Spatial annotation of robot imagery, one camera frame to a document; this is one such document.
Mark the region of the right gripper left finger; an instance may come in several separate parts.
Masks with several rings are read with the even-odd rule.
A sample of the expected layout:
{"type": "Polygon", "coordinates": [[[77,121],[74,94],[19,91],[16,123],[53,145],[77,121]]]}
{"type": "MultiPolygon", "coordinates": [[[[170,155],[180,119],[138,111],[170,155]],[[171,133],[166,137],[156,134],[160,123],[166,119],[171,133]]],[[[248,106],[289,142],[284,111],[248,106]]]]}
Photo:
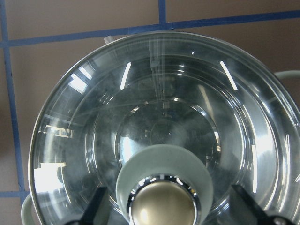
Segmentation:
{"type": "Polygon", "coordinates": [[[106,225],[108,223],[108,190],[98,187],[79,219],[72,219],[68,225],[106,225]]]}

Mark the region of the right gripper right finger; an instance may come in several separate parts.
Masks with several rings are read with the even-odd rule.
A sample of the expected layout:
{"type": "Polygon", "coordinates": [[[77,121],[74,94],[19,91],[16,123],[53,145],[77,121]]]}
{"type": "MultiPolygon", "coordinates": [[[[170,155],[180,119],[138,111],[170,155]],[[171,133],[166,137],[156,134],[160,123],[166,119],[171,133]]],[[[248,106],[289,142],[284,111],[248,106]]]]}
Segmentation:
{"type": "Polygon", "coordinates": [[[268,215],[241,185],[231,185],[229,211],[240,225],[291,225],[292,221],[280,215],[268,215]]]}

